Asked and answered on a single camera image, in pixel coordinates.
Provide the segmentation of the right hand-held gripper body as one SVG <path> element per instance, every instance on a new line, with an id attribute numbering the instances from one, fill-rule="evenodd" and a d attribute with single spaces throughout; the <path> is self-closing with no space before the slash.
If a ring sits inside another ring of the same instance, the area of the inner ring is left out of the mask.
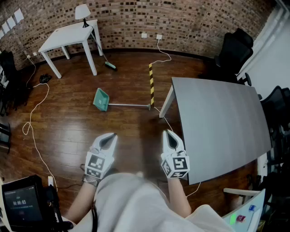
<path id="1" fill-rule="evenodd" d="M 189 172 L 189 157 L 185 150 L 161 154 L 161 168 L 168 179 L 184 178 Z"/>

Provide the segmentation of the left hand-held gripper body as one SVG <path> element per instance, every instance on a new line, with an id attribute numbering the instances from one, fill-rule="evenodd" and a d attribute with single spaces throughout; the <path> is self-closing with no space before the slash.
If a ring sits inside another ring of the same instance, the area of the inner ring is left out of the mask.
<path id="1" fill-rule="evenodd" d="M 87 152 L 84 173 L 96 179 L 103 179 L 113 162 L 112 155 L 91 147 Z"/>

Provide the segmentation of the teal dustpan with metal handle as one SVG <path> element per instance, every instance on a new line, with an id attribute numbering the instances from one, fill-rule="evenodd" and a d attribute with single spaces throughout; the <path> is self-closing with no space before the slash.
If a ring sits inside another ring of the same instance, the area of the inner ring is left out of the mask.
<path id="1" fill-rule="evenodd" d="M 146 107 L 149 110 L 151 109 L 151 105 L 141 105 L 141 104 L 119 104 L 119 103 L 109 103 L 109 96 L 100 88 L 97 89 L 93 105 L 96 106 L 100 111 L 107 111 L 108 106 L 127 106 L 127 107 Z"/>

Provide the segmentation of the person's left forearm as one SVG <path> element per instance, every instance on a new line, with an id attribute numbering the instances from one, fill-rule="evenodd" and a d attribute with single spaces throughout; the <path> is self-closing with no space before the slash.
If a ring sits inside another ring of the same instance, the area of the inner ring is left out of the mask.
<path id="1" fill-rule="evenodd" d="M 78 224 L 90 211 L 96 190 L 96 186 L 84 182 L 64 217 L 69 221 Z"/>

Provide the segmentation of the person's right forearm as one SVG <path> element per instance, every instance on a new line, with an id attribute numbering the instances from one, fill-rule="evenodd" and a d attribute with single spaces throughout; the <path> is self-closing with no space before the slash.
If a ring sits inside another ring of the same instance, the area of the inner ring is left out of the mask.
<path id="1" fill-rule="evenodd" d="M 170 208 L 183 218 L 192 213 L 192 209 L 184 193 L 179 179 L 168 179 Z"/>

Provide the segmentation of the black metal frame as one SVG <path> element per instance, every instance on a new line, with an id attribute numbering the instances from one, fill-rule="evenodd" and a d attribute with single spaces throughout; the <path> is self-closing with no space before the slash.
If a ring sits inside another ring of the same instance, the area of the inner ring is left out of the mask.
<path id="1" fill-rule="evenodd" d="M 73 228 L 70 221 L 64 221 L 59 209 L 59 198 L 56 189 L 49 185 L 44 188 L 47 200 L 47 222 L 49 232 L 68 232 Z"/>

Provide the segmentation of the grey table with white legs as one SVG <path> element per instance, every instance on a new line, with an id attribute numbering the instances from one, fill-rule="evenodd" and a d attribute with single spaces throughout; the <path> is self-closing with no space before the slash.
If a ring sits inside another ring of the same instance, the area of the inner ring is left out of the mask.
<path id="1" fill-rule="evenodd" d="M 173 77 L 160 117 L 174 99 L 190 161 L 189 184 L 231 172 L 271 150 L 266 117 L 255 88 Z"/>

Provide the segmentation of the person's white shirt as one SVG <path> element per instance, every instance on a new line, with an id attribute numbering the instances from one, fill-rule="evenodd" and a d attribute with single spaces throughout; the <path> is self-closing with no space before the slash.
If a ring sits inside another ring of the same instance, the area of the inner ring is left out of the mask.
<path id="1" fill-rule="evenodd" d="M 170 208 L 169 195 L 136 174 L 116 173 L 98 181 L 90 211 L 70 232 L 234 232 L 209 206 L 183 218 Z"/>

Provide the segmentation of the yellow black striped floor tape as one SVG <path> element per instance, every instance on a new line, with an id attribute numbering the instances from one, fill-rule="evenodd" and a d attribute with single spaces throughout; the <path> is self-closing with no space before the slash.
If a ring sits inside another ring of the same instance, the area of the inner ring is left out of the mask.
<path id="1" fill-rule="evenodd" d="M 149 64 L 149 77 L 150 77 L 150 107 L 154 108 L 154 79 L 152 63 Z"/>

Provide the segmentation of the teal broom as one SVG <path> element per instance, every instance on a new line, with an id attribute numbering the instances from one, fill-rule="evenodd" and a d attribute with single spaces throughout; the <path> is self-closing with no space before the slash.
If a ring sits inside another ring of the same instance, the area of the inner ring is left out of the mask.
<path id="1" fill-rule="evenodd" d="M 108 61 L 107 57 L 105 56 L 105 54 L 104 54 L 104 52 L 103 52 L 101 46 L 100 46 L 99 43 L 97 42 L 97 39 L 96 39 L 96 36 L 95 36 L 94 28 L 93 28 L 93 26 L 91 26 L 91 27 L 92 27 L 91 36 L 93 37 L 93 39 L 94 39 L 94 41 L 95 41 L 95 43 L 96 43 L 98 49 L 101 51 L 101 54 L 103 55 L 103 57 L 104 57 L 104 59 L 105 59 L 105 66 L 106 66 L 107 68 L 110 68 L 110 69 L 114 70 L 114 71 L 117 71 L 116 66 L 113 65 L 112 63 L 110 63 L 110 62 Z"/>

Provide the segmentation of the black screen device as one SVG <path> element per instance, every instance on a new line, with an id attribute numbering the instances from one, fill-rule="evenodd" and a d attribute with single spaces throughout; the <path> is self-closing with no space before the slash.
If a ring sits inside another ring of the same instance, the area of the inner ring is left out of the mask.
<path id="1" fill-rule="evenodd" d="M 40 227 L 44 222 L 41 204 L 42 180 L 32 175 L 1 186 L 8 225 L 13 232 L 24 232 Z"/>

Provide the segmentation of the black mesh office chair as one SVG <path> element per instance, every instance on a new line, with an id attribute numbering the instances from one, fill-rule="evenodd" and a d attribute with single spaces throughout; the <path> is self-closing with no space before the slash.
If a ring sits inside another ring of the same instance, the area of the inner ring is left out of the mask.
<path id="1" fill-rule="evenodd" d="M 270 134 L 274 157 L 268 164 L 281 164 L 290 160 L 290 88 L 276 86 L 271 94 L 261 100 Z"/>

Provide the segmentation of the black office chair with headrest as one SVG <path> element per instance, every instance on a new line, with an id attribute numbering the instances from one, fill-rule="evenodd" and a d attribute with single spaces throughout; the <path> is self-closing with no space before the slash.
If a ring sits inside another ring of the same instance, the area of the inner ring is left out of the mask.
<path id="1" fill-rule="evenodd" d="M 237 79 L 242 66 L 253 55 L 253 38 L 241 28 L 234 33 L 226 33 L 221 52 L 210 62 L 208 70 L 198 75 L 199 78 L 251 86 L 247 73 L 245 78 Z"/>

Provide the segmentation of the white square table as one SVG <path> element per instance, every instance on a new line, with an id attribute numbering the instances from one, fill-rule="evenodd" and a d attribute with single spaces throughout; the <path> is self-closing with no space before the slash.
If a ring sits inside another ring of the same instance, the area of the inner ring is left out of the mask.
<path id="1" fill-rule="evenodd" d="M 83 45 L 91 71 L 94 76 L 97 75 L 97 70 L 87 41 L 89 36 L 91 35 L 91 32 L 94 31 L 96 41 L 98 42 L 98 44 L 101 44 L 97 22 L 98 22 L 97 19 L 87 21 L 89 26 L 86 28 L 83 27 L 82 22 L 58 28 L 52 32 L 52 34 L 46 39 L 44 44 L 40 47 L 39 53 L 42 54 L 45 61 L 48 63 L 48 65 L 50 66 L 54 74 L 57 76 L 57 78 L 61 79 L 62 75 L 59 73 L 59 71 L 53 64 L 52 60 L 50 59 L 48 51 L 52 49 L 61 48 L 66 58 L 70 59 L 70 56 L 66 50 L 66 46 L 73 44 Z"/>

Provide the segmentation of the white table lamp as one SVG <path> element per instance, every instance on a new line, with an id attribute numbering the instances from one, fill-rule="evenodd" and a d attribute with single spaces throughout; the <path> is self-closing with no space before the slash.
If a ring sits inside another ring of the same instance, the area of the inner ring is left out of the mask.
<path id="1" fill-rule="evenodd" d="M 75 20 L 83 20 L 83 28 L 89 26 L 86 22 L 86 17 L 90 16 L 91 12 L 86 4 L 78 5 L 75 8 Z"/>

